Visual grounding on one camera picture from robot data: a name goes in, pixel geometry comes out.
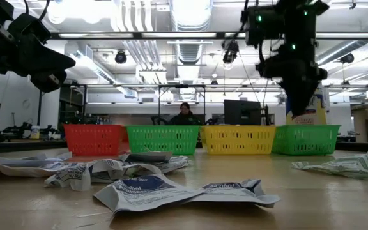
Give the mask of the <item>Lysol wipes canister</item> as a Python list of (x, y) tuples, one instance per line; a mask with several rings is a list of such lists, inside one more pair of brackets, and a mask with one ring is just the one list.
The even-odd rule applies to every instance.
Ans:
[(295, 115), (291, 110), (291, 100), (286, 99), (286, 124), (287, 125), (326, 125), (325, 92), (322, 86), (318, 86), (309, 100), (302, 115)]

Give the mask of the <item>black workstation frame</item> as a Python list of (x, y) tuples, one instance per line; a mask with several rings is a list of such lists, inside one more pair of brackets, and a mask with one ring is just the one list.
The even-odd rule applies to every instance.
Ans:
[(71, 88), (82, 94), (82, 111), (85, 114), (176, 114), (180, 104), (187, 102), (194, 114), (203, 114), (210, 118), (212, 114), (224, 112), (224, 100), (259, 101), (269, 106), (269, 113), (275, 115), (276, 125), (286, 124), (286, 107), (276, 97), (277, 92), (252, 92), (243, 87), (238, 91), (229, 88), (176, 88), (168, 85), (135, 85), (126, 88), (130, 95), (111, 85), (75, 85), (64, 84), (61, 89)]

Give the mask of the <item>person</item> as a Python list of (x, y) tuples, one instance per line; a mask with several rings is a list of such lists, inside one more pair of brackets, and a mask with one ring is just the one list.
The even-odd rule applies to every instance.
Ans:
[(190, 105), (183, 102), (180, 105), (180, 113), (174, 116), (170, 121), (170, 125), (201, 125), (201, 121), (190, 110)]

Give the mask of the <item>green plastic slotted basket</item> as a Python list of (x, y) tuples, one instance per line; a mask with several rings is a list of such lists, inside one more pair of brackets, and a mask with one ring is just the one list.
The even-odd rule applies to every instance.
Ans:
[(331, 155), (339, 125), (283, 125), (276, 128), (272, 153), (282, 155)]
[(171, 151), (173, 155), (193, 155), (199, 125), (130, 125), (126, 127), (130, 151)]

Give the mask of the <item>yellow plastic slotted basket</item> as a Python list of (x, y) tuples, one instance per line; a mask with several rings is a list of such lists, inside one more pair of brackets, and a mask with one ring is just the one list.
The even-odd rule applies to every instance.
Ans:
[(209, 155), (269, 155), (275, 131), (273, 125), (208, 125), (200, 130)]

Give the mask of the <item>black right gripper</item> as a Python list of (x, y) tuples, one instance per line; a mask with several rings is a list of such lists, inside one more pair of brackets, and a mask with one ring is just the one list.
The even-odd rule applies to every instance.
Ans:
[(256, 70), (261, 77), (268, 79), (281, 77), (284, 80), (300, 80), (302, 82), (301, 93), (293, 83), (281, 81), (280, 86), (286, 92), (287, 107), (292, 115), (302, 115), (308, 106), (319, 82), (328, 77), (328, 72), (320, 68), (312, 59), (297, 49), (280, 47), (274, 56), (264, 58), (259, 52), (260, 62), (256, 64)]

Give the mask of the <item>red plastic slotted basket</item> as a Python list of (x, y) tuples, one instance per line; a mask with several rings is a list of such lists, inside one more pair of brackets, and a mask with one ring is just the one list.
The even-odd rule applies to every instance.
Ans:
[(122, 125), (64, 125), (68, 150), (75, 156), (117, 156), (130, 150)]

